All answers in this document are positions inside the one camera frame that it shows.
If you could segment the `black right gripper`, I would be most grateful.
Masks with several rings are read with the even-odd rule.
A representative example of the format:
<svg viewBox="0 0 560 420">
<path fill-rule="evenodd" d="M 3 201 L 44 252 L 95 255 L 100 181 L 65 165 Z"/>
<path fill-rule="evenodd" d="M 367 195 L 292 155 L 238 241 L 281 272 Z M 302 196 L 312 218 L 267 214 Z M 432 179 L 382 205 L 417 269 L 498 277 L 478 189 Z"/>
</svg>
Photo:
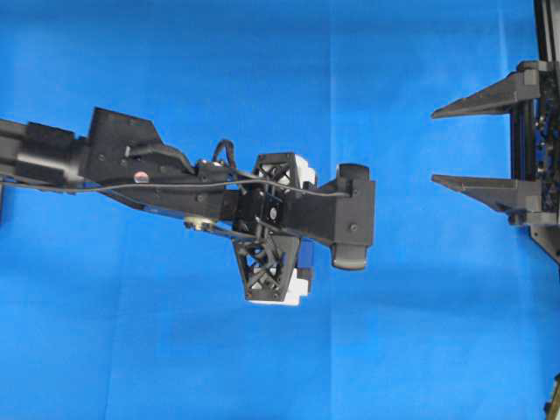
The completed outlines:
<svg viewBox="0 0 560 420">
<path fill-rule="evenodd" d="M 523 61 L 517 72 L 431 117 L 499 115 L 510 109 L 513 179 L 434 174 L 431 180 L 527 226 L 531 239 L 558 262 L 559 64 Z"/>
</svg>

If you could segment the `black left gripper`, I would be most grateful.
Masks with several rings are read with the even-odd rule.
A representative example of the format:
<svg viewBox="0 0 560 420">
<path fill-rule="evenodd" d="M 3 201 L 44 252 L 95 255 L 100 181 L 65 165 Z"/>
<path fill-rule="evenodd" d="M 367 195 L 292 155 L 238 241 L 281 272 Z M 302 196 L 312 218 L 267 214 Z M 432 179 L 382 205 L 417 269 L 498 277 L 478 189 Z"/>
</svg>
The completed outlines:
<svg viewBox="0 0 560 420">
<path fill-rule="evenodd" d="M 245 298 L 254 304 L 298 305 L 308 296 L 313 278 L 314 245 L 281 228 L 291 186 L 317 184 L 308 162 L 295 153 L 259 156 L 252 174 L 282 187 L 252 184 L 240 197 L 233 240 Z"/>
</svg>

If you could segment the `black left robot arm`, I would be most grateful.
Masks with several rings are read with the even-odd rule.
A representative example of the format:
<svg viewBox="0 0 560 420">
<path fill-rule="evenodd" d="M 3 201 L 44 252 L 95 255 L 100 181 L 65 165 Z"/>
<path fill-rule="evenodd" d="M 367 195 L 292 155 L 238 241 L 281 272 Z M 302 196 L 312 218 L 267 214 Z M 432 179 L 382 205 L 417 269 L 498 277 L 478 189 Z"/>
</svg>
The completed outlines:
<svg viewBox="0 0 560 420">
<path fill-rule="evenodd" d="M 310 237 L 284 228 L 289 203 L 318 194 L 316 173 L 299 155 L 262 155 L 252 171 L 242 171 L 232 142 L 223 139 L 210 159 L 192 163 L 161 140 L 152 122 L 97 108 L 87 136 L 2 121 L 1 181 L 45 192 L 101 193 L 226 237 L 252 303 L 298 305 L 310 292 Z"/>
</svg>

